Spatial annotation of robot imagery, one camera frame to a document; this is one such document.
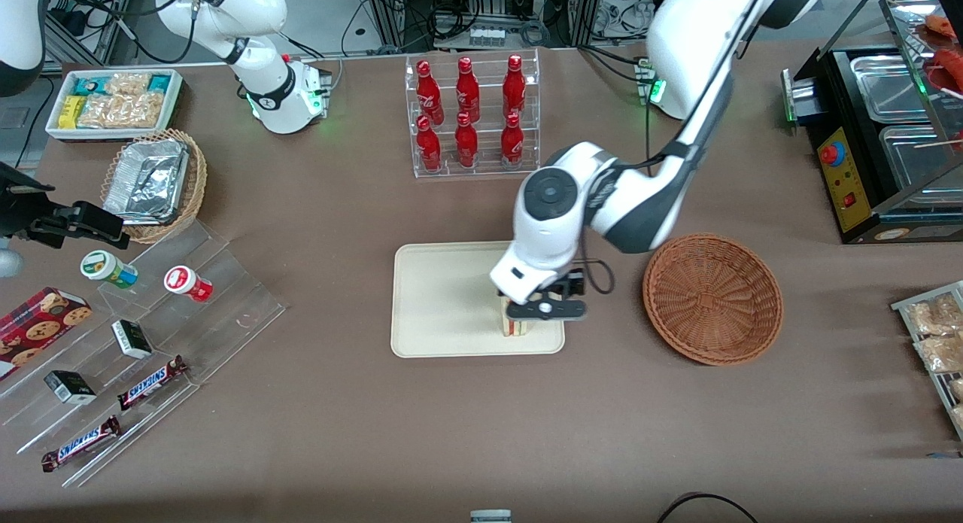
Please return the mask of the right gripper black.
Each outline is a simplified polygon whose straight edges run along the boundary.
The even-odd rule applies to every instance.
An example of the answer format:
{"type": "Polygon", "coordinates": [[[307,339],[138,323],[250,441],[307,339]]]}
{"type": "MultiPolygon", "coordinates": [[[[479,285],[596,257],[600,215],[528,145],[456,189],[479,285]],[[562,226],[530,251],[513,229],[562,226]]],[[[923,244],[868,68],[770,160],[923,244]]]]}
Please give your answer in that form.
{"type": "Polygon", "coordinates": [[[124,232],[124,220],[90,202],[74,202],[69,228],[68,218],[59,214],[65,206],[49,200],[47,186],[13,166],[1,163],[1,231],[3,237],[44,243],[61,248],[76,233],[105,242],[120,250],[129,248],[130,237],[124,232]]]}

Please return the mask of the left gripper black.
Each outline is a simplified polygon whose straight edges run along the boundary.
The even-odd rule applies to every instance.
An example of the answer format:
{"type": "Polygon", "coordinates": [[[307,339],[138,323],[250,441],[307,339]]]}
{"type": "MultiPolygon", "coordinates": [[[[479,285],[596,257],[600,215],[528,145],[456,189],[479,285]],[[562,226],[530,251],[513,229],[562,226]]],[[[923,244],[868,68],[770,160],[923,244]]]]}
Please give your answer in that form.
{"type": "Polygon", "coordinates": [[[570,270],[553,283],[553,294],[560,300],[584,296],[587,276],[584,270],[570,270]]]}

